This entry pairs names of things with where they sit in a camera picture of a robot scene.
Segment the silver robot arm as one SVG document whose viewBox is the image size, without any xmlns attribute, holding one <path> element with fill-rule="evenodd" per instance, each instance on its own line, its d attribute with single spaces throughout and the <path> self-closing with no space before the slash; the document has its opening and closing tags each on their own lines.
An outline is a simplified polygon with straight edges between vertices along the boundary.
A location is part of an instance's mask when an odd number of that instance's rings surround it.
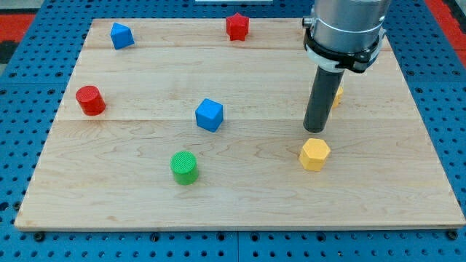
<svg viewBox="0 0 466 262">
<path fill-rule="evenodd" d="M 357 53 L 380 38 L 390 0 L 315 0 L 303 21 L 304 46 Z"/>
</svg>

